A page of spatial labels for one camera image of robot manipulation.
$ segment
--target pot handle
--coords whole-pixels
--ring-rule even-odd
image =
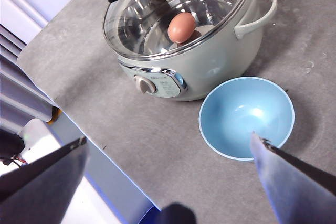
[[[278,1],[277,0],[271,0],[272,5],[268,12],[261,17],[260,19],[249,23],[249,24],[244,24],[242,25],[242,21],[239,21],[238,24],[235,26],[235,34],[238,40],[242,39],[245,34],[248,34],[264,25],[266,25],[274,16],[276,10],[277,10],[277,5]]]

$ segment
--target pot lid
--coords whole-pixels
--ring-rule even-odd
[[[104,19],[107,42],[130,59],[161,59],[188,50],[223,26],[242,0],[118,0]],[[168,27],[179,13],[190,13],[195,32],[178,44],[169,39]]]

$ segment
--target egg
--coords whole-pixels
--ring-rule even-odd
[[[191,13],[179,13],[169,23],[168,37],[172,42],[183,43],[193,34],[195,19]]]

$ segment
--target control panel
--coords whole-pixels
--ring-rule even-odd
[[[119,63],[121,63],[121,67],[126,74],[134,80],[136,88],[142,93],[170,98],[178,96],[187,89],[182,76],[174,70],[157,67],[139,68],[125,66],[120,61]]]

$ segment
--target gray table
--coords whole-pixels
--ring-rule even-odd
[[[336,174],[336,1],[278,1],[246,75],[288,89],[296,122],[283,149]],[[104,40],[107,5],[72,0],[19,65],[159,208],[180,202],[198,223],[275,222],[254,164],[223,158],[203,141],[202,101],[137,93]]]

